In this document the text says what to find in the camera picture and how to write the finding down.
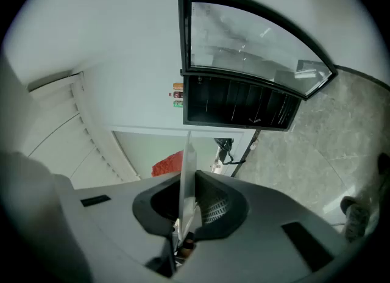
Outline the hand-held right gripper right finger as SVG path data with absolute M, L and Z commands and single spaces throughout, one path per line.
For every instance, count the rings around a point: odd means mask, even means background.
M 195 173 L 195 198 L 202 221 L 194 232 L 196 242 L 228 237 L 243 224 L 249 211 L 242 193 L 201 170 Z

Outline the white low cabinet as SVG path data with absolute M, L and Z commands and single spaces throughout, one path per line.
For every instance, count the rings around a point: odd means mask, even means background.
M 232 138 L 234 139 L 233 147 L 231 150 L 231 154 L 234 158 L 234 161 L 246 160 L 250 150 L 250 145 L 252 142 L 257 141 L 258 135 L 260 131 L 255 129 L 237 129 L 235 132 L 223 132 L 221 135 L 214 136 L 214 138 Z M 211 172 L 222 174 L 225 176 L 234 177 L 238 170 L 244 165 L 223 165 L 219 159 L 219 146 L 217 145 L 216 156 L 214 158 L 214 162 L 211 166 Z

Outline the person's left leg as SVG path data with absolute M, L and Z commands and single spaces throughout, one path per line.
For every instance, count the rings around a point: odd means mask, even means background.
M 349 243 L 373 233 L 379 219 L 378 202 L 370 200 L 365 203 L 361 199 L 345 196 L 341 200 L 340 208 L 346 218 L 342 233 Z

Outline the black shoulder bag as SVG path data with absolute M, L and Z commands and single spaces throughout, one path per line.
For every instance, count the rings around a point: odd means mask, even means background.
M 241 165 L 246 160 L 234 161 L 231 154 L 234 139 L 232 138 L 214 138 L 215 143 L 219 146 L 218 159 L 223 165 Z

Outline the black mini fridge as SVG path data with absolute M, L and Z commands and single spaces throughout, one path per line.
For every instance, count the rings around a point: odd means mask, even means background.
M 292 21 L 252 0 L 178 0 L 183 123 L 286 131 L 337 70 Z

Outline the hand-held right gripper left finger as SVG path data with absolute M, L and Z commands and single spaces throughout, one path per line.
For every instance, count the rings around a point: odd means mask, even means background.
M 179 217 L 180 174 L 139 193 L 132 211 L 143 227 L 152 235 L 170 236 Z

